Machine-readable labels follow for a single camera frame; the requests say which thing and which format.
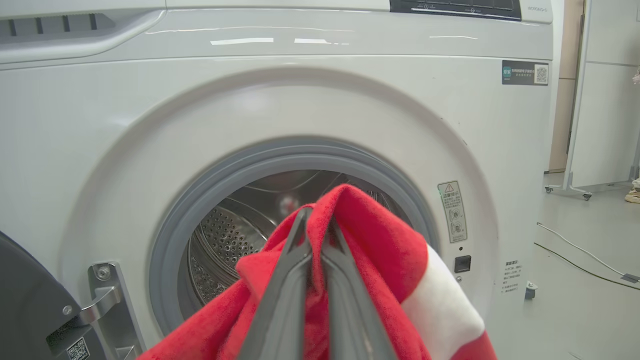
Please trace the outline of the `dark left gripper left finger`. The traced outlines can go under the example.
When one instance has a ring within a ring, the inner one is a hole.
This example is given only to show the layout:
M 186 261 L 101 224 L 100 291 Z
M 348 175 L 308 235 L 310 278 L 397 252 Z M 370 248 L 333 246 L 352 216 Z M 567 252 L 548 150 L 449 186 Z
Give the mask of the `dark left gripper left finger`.
M 302 360 L 307 281 L 313 248 L 306 232 L 313 211 L 300 209 L 254 314 L 238 360 Z

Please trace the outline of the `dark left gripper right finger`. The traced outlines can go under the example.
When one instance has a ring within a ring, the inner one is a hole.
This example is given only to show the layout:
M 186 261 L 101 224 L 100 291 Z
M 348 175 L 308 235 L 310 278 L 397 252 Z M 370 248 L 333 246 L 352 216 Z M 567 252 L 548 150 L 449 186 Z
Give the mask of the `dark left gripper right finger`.
M 321 246 L 329 309 L 330 360 L 396 360 L 386 328 L 338 221 Z

